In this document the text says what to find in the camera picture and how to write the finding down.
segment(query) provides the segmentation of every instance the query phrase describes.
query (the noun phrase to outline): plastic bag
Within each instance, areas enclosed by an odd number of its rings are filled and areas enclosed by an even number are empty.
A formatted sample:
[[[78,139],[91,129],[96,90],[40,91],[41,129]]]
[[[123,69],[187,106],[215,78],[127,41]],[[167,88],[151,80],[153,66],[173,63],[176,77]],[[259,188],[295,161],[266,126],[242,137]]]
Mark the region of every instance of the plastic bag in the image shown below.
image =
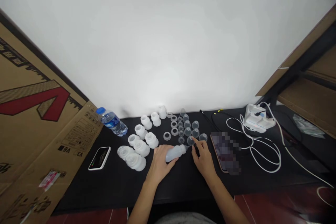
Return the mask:
[[[302,117],[294,114],[293,120],[302,133],[305,133],[312,137],[325,138],[323,136],[325,133],[322,130],[320,130],[318,127],[311,124],[310,122],[306,121]]]

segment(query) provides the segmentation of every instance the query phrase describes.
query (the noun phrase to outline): bottle label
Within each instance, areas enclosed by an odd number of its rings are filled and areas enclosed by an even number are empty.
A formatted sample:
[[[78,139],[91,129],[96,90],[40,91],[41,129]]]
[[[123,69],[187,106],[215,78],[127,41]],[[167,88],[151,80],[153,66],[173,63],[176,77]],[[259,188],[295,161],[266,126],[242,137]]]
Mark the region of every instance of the bottle label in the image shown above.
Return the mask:
[[[120,119],[115,115],[111,121],[109,121],[108,123],[105,123],[105,126],[108,128],[114,128],[115,126],[118,125],[119,122],[120,122]]]

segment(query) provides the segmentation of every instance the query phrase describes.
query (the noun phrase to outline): phone screen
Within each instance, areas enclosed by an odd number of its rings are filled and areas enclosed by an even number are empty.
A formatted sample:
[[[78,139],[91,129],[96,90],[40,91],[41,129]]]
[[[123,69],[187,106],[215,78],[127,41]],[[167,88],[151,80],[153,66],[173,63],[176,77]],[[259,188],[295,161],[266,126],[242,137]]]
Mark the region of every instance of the phone screen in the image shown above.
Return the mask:
[[[106,155],[109,152],[109,147],[99,148],[95,157],[93,158],[89,169],[97,169],[103,165]]]

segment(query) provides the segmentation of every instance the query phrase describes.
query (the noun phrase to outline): white wall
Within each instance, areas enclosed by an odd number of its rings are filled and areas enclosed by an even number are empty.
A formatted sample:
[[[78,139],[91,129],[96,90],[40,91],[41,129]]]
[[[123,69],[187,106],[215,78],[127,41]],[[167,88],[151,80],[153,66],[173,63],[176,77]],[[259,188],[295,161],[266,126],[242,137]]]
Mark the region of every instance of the white wall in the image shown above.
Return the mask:
[[[242,107],[336,0],[0,0],[97,106],[120,117]]]

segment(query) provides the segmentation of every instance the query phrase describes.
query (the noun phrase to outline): water bottle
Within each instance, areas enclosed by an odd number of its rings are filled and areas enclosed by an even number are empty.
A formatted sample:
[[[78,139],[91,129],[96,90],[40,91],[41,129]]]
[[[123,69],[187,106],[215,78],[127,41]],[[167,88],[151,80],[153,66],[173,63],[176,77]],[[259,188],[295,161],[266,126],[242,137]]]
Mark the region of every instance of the water bottle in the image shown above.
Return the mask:
[[[100,115],[100,121],[107,128],[111,129],[113,133],[116,134],[118,137],[127,134],[127,126],[122,121],[120,121],[120,119],[112,111],[100,107],[96,110],[96,113]]]

